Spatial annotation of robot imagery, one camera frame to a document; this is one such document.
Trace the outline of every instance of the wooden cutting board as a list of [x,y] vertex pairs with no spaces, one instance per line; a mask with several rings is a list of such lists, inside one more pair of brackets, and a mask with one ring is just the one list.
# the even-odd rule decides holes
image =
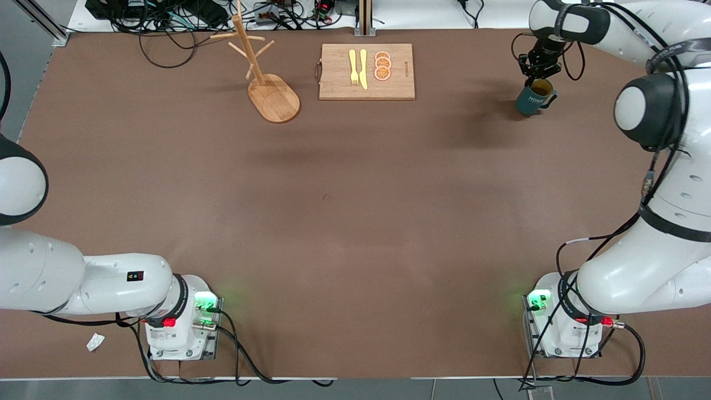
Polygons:
[[[351,85],[350,49],[355,50],[356,71],[360,72],[360,50],[368,52],[366,58],[365,90],[358,83]],[[390,54],[390,78],[377,80],[375,54],[387,51]],[[412,62],[412,44],[324,44],[321,48],[320,100],[414,100],[415,68]]]

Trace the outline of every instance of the mug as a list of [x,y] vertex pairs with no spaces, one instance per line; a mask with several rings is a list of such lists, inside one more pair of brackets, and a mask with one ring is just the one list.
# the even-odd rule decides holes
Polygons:
[[539,108],[545,109],[558,97],[547,79],[537,79],[521,90],[516,99],[516,109],[523,115],[534,115]]

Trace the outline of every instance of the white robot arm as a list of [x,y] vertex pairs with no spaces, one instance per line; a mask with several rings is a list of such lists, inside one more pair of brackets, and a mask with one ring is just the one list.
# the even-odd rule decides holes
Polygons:
[[[646,149],[671,146],[675,151],[657,187],[648,172],[638,217],[615,245],[565,278],[543,276],[527,296],[533,334],[552,322],[540,341],[547,357],[596,355],[605,315],[711,302],[711,39],[706,39],[711,6],[650,0],[624,8],[658,38],[618,6],[539,0],[529,21],[538,42],[520,57],[527,84],[559,71],[557,57],[570,41],[646,66],[648,72],[678,56],[685,74],[680,79],[680,69],[673,66],[669,73],[648,74],[626,85],[616,100],[615,122],[625,135]],[[682,114],[686,123],[679,134],[673,122]],[[566,290],[566,283],[573,289]],[[563,312],[552,315],[559,302]]]
[[48,194],[30,152],[0,135],[0,308],[43,315],[124,312],[146,321],[156,359],[209,359],[218,299],[194,275],[173,274],[160,256],[83,256],[73,245],[11,224],[32,216]]

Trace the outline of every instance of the wooden mug tree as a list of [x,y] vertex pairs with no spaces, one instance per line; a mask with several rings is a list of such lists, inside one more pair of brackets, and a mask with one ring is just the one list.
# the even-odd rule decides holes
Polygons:
[[[237,10],[241,9],[242,4],[237,0]],[[232,22],[235,24],[234,33],[221,33],[212,35],[211,38],[237,36],[240,42],[242,42],[242,48],[235,46],[235,44],[231,42],[229,45],[250,62],[250,69],[247,71],[245,78],[249,79],[252,73],[255,74],[255,79],[250,82],[250,86],[247,89],[250,100],[254,103],[260,114],[269,122],[280,124],[293,120],[301,110],[299,96],[297,96],[280,77],[271,73],[263,74],[259,62],[257,62],[257,57],[273,45],[274,41],[267,43],[266,46],[262,47],[255,54],[250,40],[264,41],[264,38],[247,35],[247,31],[244,25],[242,25],[242,15],[240,12],[237,12],[237,14],[232,17]]]

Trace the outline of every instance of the brown tabletop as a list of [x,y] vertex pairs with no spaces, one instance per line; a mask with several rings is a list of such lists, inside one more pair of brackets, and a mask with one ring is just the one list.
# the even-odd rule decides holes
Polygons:
[[[514,35],[266,33],[276,45],[263,71],[302,102],[285,125],[253,108],[246,62],[226,43],[164,70],[135,36],[73,35],[55,50],[23,131],[50,193],[19,228],[87,255],[160,254],[201,276],[272,376],[520,375],[520,296],[555,270],[561,242],[609,233],[635,211],[650,154],[612,120],[620,88],[643,71],[592,48],[583,79],[552,79],[560,98],[549,110],[517,115]],[[417,99],[318,101],[321,44],[374,42],[412,43]],[[163,63],[187,55],[165,38],[146,47]],[[576,73],[577,49],[569,59]],[[592,248],[571,246],[565,268]],[[645,339],[645,374],[711,375],[711,341],[696,334],[711,330],[708,316],[625,316]],[[4,378],[145,375],[128,330],[0,318]],[[107,339],[89,353],[93,332]],[[214,362],[165,372],[229,376],[228,345]],[[582,373],[630,374],[636,357],[621,332]],[[542,360],[539,372],[569,374],[572,360]]]

